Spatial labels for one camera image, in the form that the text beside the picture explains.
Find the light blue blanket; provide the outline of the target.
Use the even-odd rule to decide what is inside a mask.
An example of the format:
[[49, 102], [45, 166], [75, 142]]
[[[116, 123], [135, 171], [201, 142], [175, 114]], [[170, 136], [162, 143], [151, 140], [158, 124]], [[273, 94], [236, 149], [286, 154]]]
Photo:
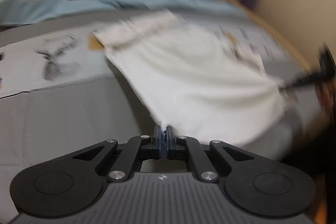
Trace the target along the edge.
[[92, 11], [177, 10], [247, 18], [224, 0], [1, 0], [1, 26], [21, 26]]

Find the white small garment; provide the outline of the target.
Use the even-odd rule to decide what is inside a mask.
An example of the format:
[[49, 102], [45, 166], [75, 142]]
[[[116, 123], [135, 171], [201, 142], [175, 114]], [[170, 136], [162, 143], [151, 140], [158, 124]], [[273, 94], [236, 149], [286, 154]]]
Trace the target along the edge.
[[277, 123], [288, 106], [277, 79], [167, 10], [106, 24], [92, 35], [153, 120], [177, 135], [241, 147]]

